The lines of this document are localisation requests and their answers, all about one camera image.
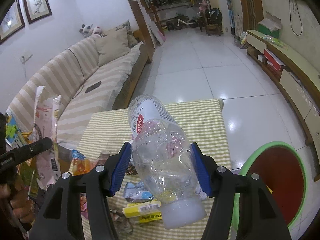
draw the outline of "striped tablecloth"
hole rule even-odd
[[[230,169],[230,153],[220,104],[220,100],[212,99],[169,104],[165,107],[185,131],[191,143],[197,142],[203,154],[212,156],[218,165]],[[121,109],[93,114],[77,150],[90,160],[96,160],[102,151],[118,153],[123,143],[131,140],[132,133],[127,111],[127,109]],[[127,206],[127,201],[123,198],[123,190],[128,181],[138,182],[140,178],[126,175],[120,191],[113,198],[108,198],[110,208],[122,210]],[[143,226],[134,225],[133,234],[123,234],[119,237],[132,240],[201,239],[213,199],[207,199],[203,203],[207,217],[190,226],[166,230],[162,220],[158,220]],[[89,222],[84,218],[83,229],[85,238],[92,239]]]

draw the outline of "striped sofa cover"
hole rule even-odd
[[[98,38],[93,34],[61,52],[22,87],[7,109],[22,131],[33,129],[36,88],[42,85],[53,95],[61,95],[58,141],[67,148],[77,147],[93,113],[112,109],[143,43],[133,47],[129,54],[98,67],[99,53],[95,46]],[[85,93],[99,81],[100,87]]]

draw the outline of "sofa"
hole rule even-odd
[[[126,108],[148,61],[147,48],[141,41],[125,56],[101,67],[93,34],[72,45],[44,65],[22,87],[10,103],[12,114],[22,131],[33,129],[36,88],[45,86],[53,95],[61,95],[58,142],[75,149],[91,115],[96,112]],[[85,93],[101,81],[101,85]]]

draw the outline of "drawer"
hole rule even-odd
[[[262,41],[258,40],[257,38],[253,37],[249,33],[247,34],[247,42],[250,45],[252,45],[253,47],[255,47],[262,54],[264,53],[264,50],[267,48],[267,45],[264,42],[262,42]]]
[[[302,115],[302,118],[305,119],[311,109],[311,105],[308,104],[309,99],[307,98],[300,85],[285,69],[282,70],[280,84],[291,97],[292,101]]]
[[[311,108],[310,113],[305,118],[305,121],[311,133],[313,143],[315,144],[318,158],[320,160],[320,116],[314,107]]]

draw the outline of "blue gripper pad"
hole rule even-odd
[[[193,168],[198,177],[200,187],[207,196],[212,196],[213,190],[211,189],[209,173],[201,159],[202,153],[198,151],[196,143],[191,144],[191,161]]]
[[[125,176],[125,172],[128,168],[129,161],[131,159],[131,144],[126,142],[124,147],[121,149],[122,155],[116,164],[116,167],[111,176],[111,187],[110,193],[114,196],[117,191],[120,190],[123,178]]]

